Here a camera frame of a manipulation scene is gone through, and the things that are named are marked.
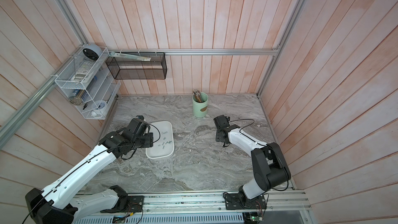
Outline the white rectangular storage box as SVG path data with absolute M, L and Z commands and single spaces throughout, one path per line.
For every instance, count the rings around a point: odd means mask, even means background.
M 158 121 L 151 124 L 154 144 L 146 148 L 146 156 L 151 160 L 170 158 L 175 150 L 173 127 L 169 121 Z

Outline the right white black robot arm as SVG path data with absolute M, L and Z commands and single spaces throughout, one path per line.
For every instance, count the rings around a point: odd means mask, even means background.
M 247 134 L 243 127 L 231 124 L 229 117 L 220 115 L 214 118 L 216 142 L 223 147 L 235 145 L 251 157 L 253 179 L 240 187 L 240 201 L 253 200 L 275 187 L 288 183 L 291 172 L 280 146 L 275 143 L 260 141 Z

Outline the pile of metal screws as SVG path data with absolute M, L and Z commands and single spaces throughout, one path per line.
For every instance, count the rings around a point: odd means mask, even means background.
M 160 139 L 158 141 L 158 146 L 164 149 L 165 146 L 173 144 L 174 144 L 173 132 L 170 130 L 161 131 Z

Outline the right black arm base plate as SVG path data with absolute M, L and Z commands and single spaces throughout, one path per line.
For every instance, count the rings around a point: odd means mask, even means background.
M 241 192 L 237 194 L 223 193 L 227 210 L 241 210 L 241 209 L 260 209 L 267 208 L 267 202 L 263 196 L 257 196 L 253 199 L 247 199 Z

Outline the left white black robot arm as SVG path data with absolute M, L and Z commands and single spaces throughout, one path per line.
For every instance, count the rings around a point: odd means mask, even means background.
M 77 165 L 43 189 L 33 188 L 26 196 L 27 217 L 37 224 L 72 224 L 94 213 L 125 213 L 140 209 L 120 186 L 76 198 L 75 195 L 98 172 L 139 148 L 150 148 L 155 143 L 152 125 L 143 116 L 133 118 L 126 128 L 105 135 L 93 150 Z

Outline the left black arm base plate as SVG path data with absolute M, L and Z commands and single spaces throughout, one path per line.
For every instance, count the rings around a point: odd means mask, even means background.
M 144 203 L 144 196 L 125 196 L 121 197 L 110 213 L 140 212 Z

